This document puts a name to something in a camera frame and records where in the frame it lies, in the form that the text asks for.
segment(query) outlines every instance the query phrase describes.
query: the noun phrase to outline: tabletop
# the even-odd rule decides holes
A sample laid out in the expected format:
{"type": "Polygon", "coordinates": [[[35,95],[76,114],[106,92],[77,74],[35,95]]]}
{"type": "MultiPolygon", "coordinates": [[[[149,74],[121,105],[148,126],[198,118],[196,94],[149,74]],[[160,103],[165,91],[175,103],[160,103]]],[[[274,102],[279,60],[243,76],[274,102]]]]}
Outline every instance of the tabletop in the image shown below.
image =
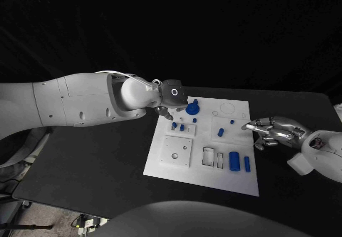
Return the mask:
{"type": "MultiPolygon", "coordinates": [[[[187,95],[249,103],[250,119],[282,116],[311,130],[342,131],[325,95],[308,92],[187,87],[187,95]]],[[[299,176],[286,165],[297,150],[253,149],[259,197],[144,176],[157,124],[142,118],[92,127],[57,127],[12,197],[112,218],[167,200],[191,200],[250,212],[312,236],[338,233],[342,184],[315,171],[299,176]]]]}

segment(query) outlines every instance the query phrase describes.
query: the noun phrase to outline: rectangular slot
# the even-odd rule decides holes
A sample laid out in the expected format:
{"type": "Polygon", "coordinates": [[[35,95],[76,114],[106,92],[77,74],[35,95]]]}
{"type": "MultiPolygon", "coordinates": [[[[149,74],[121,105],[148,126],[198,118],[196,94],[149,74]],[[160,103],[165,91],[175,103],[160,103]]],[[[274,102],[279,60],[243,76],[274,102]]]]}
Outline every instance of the rectangular slot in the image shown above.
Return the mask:
{"type": "Polygon", "coordinates": [[[217,153],[217,169],[223,168],[223,154],[217,153]]]}
{"type": "Polygon", "coordinates": [[[213,167],[213,149],[207,147],[203,147],[201,165],[213,167]]]}
{"type": "Polygon", "coordinates": [[[184,124],[184,123],[178,122],[175,124],[175,127],[172,127],[171,122],[168,122],[167,126],[165,126],[165,133],[168,135],[177,135],[177,136],[184,136],[184,137],[194,137],[196,125],[184,124]]]}

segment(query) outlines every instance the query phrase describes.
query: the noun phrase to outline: table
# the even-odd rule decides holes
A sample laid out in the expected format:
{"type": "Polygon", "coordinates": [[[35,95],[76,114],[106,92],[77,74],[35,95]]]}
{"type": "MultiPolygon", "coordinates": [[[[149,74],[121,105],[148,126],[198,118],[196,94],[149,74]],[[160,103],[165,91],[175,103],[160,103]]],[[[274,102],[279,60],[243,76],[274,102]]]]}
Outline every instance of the table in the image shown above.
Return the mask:
{"type": "MultiPolygon", "coordinates": [[[[187,87],[187,95],[246,100],[250,119],[284,116],[312,130],[342,131],[328,98],[307,92],[187,87]]],[[[295,150],[253,149],[259,197],[142,175],[157,115],[93,127],[58,127],[12,197],[112,218],[165,200],[201,201],[248,211],[312,236],[338,233],[342,183],[315,171],[297,175],[295,150]]]]}

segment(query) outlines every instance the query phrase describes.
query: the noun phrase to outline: white board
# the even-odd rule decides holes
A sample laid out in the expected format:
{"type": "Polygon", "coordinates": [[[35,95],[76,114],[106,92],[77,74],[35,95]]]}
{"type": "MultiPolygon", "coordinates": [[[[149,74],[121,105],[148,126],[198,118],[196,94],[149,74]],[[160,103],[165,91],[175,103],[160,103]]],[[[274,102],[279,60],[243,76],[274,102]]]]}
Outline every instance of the white board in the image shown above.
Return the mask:
{"type": "Polygon", "coordinates": [[[188,103],[193,99],[197,99],[198,105],[196,115],[188,115],[184,110],[177,112],[175,109],[168,109],[177,124],[174,130],[170,129],[170,121],[158,117],[144,175],[258,196],[252,132],[240,130],[240,126],[249,122],[248,102],[188,97],[188,103]],[[180,124],[184,124],[184,128],[190,128],[188,131],[184,129],[178,132],[180,124]],[[222,137],[217,136],[219,128],[224,128],[222,137]],[[165,138],[170,139],[170,137],[172,137],[171,142],[165,143],[165,138]],[[191,145],[190,148],[183,149],[185,141],[191,145]],[[203,148],[213,149],[213,166],[201,164],[203,148]],[[239,153],[240,170],[237,172],[229,170],[229,152],[239,153]],[[174,163],[171,155],[177,153],[181,154],[178,157],[183,160],[174,163]],[[250,172],[245,172],[245,156],[249,157],[250,172]]]}

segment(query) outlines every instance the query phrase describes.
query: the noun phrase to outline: robotic hand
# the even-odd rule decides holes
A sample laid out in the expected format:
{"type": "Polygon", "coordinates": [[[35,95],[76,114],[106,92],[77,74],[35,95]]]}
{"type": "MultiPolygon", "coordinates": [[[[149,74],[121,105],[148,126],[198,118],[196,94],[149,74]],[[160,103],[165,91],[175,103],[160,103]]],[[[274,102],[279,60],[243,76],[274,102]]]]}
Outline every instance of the robotic hand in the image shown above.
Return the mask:
{"type": "Polygon", "coordinates": [[[252,130],[259,138],[253,143],[258,150],[278,143],[299,149],[286,161],[299,175],[312,169],[327,178],[342,182],[342,133],[333,131],[310,131],[298,122],[284,117],[269,117],[246,123],[242,130],[252,130]]]}
{"type": "Polygon", "coordinates": [[[147,107],[172,120],[167,108],[184,109],[178,80],[147,82],[115,71],[71,74],[35,83],[0,83],[0,140],[44,126],[84,127],[136,119],[147,107]]]}

